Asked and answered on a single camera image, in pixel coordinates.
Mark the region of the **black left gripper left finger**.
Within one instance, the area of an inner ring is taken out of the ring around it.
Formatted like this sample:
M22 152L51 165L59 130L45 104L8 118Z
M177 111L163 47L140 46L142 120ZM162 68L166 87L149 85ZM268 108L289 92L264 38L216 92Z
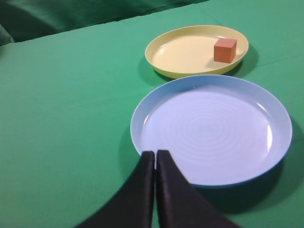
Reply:
M154 152L143 152L115 195L78 228L150 228L154 206Z

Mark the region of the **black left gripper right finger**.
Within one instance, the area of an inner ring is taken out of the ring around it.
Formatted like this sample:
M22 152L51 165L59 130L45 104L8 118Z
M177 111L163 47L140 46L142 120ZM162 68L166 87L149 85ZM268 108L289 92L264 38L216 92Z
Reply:
M161 228L238 228L190 185L167 150L156 153L156 201Z

